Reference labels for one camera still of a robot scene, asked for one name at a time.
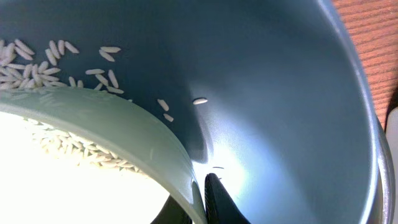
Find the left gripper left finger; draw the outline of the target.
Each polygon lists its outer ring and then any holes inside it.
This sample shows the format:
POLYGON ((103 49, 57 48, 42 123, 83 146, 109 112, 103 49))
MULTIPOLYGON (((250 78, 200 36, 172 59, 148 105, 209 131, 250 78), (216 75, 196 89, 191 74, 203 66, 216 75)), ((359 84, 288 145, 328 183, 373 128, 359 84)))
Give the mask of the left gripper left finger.
POLYGON ((192 224, 192 219, 174 198, 169 196, 151 224, 192 224))

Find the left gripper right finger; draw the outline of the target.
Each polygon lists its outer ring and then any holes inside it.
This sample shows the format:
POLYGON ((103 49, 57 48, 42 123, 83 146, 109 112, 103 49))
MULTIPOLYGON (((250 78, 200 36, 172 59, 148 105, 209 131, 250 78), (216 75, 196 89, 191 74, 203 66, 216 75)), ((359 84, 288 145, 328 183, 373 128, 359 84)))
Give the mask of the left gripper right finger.
POLYGON ((209 224, 249 224, 214 173, 205 177, 205 208, 209 224))

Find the light green bowl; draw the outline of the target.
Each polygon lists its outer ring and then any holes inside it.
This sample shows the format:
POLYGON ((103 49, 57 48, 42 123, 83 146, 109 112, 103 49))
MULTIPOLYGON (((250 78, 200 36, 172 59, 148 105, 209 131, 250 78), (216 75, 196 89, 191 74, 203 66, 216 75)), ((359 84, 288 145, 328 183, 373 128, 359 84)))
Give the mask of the light green bowl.
POLYGON ((194 223, 206 223, 189 155, 155 116, 116 95, 86 88, 4 90, 1 111, 71 131, 137 165, 158 181, 194 223))

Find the white rice pile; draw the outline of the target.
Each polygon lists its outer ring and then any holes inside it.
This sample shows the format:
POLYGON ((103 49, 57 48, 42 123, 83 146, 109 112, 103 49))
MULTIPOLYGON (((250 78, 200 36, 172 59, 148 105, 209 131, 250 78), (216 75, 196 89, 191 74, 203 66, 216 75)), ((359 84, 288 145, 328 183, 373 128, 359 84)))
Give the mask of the white rice pile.
MULTIPOLYGON (((14 63, 16 56, 30 60, 33 51, 20 40, 1 46, 1 92, 4 90, 35 90, 48 87, 85 88, 82 81, 70 78, 62 82, 57 73, 57 60, 66 50, 76 52, 69 42, 51 42, 46 50, 47 59, 40 64, 14 63)), ((101 69, 89 71, 98 79, 98 90, 122 97, 122 90, 113 72, 103 76, 101 69)), ((172 121, 168 114, 159 119, 165 125, 172 121)), ((59 129, 43 121, 1 111, 1 155, 21 164, 68 166, 84 170, 113 170, 143 172, 137 165, 121 157, 113 150, 81 137, 71 131, 59 129)))

